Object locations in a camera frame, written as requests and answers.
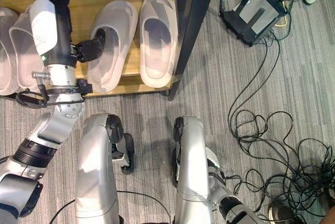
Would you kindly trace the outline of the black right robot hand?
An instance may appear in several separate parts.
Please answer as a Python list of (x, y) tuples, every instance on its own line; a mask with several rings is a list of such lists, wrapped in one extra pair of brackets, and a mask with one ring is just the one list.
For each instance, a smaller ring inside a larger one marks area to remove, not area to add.
[(226, 179), (225, 179), (223, 168), (220, 166), (217, 156), (208, 147), (206, 147), (206, 158), (207, 158), (207, 165), (208, 165), (209, 173), (217, 174), (225, 182)]

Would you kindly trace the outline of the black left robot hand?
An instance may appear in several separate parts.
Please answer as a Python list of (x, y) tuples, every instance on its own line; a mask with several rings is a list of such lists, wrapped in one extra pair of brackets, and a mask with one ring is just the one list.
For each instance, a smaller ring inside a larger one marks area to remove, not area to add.
[(70, 0), (35, 0), (29, 7), (33, 42), (44, 67), (91, 62), (102, 56), (106, 34), (99, 29), (90, 40), (71, 42)]

